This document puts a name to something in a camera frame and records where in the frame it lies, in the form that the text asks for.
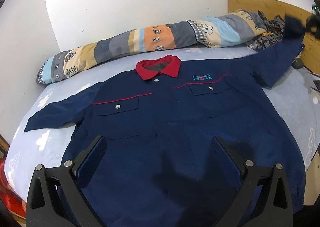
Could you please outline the red bag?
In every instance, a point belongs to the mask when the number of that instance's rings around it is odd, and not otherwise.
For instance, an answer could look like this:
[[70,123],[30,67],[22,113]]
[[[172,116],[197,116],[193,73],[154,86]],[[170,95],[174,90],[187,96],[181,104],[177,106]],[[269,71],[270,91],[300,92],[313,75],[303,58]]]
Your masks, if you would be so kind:
[[1,158],[0,168],[0,185],[1,185],[1,199],[4,205],[10,212],[21,218],[25,218],[26,215],[26,203],[22,200],[11,188],[4,173],[5,159]]

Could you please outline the light blue cloud bedsheet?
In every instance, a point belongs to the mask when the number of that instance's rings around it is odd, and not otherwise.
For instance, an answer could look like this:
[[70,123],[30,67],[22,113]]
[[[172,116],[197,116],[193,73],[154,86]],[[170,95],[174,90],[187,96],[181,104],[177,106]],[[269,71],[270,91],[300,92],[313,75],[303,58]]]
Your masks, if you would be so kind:
[[[73,124],[58,129],[24,132],[28,119],[49,103],[64,100],[122,71],[133,70],[137,62],[145,59],[158,59],[166,55],[177,56],[182,61],[230,59],[254,53],[245,45],[217,49],[199,46],[139,53],[95,66],[70,79],[47,86],[21,121],[12,139],[4,167],[9,185],[22,199],[26,199],[35,166],[43,164],[45,167],[56,167],[61,163],[74,131]],[[314,91],[314,80],[307,69],[291,68],[273,88],[264,90],[295,137],[306,168],[310,166],[319,146],[319,93]]]

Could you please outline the wooden headboard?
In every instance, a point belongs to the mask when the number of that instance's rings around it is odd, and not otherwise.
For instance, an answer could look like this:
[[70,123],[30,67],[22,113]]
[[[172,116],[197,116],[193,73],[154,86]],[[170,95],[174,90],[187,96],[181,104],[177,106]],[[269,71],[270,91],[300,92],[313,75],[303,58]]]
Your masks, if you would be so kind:
[[[243,9],[251,12],[262,11],[267,19],[272,19],[277,15],[285,17],[286,14],[296,17],[305,25],[311,12],[300,7],[278,0],[228,0],[228,12]],[[304,65],[315,74],[319,74],[319,40],[307,33],[303,39],[305,48],[301,59]]]

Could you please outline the navy work jacket red collar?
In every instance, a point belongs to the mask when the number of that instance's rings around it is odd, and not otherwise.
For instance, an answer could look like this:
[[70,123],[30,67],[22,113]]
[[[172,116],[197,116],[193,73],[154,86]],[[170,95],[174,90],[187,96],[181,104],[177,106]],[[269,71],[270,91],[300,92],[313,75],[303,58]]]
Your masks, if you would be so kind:
[[285,17],[283,39],[241,58],[181,61],[167,55],[46,105],[25,131],[75,124],[63,155],[98,135],[107,150],[84,197],[107,226],[207,226],[241,186],[216,141],[258,166],[284,167],[295,212],[304,204],[302,154],[264,93],[298,55],[304,28]]

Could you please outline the dark patterned pillow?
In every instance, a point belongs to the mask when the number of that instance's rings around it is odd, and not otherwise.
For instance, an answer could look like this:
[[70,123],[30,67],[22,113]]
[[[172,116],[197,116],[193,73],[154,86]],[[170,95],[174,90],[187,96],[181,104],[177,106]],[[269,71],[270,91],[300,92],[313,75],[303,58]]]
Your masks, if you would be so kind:
[[255,51],[261,51],[280,42],[284,33],[284,19],[276,15],[273,19],[267,19],[264,12],[258,11],[259,17],[266,26],[266,32],[245,42],[245,45]]

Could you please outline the patchwork rolled quilt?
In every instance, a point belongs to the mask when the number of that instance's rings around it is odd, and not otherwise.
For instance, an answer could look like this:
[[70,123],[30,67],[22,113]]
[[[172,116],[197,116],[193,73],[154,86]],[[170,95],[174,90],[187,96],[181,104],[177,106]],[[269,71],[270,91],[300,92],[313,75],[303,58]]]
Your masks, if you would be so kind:
[[266,24],[258,14],[245,10],[203,20],[135,29],[57,53],[41,66],[36,82],[59,82],[98,64],[142,52],[185,48],[197,43],[208,48],[235,46],[266,30]]

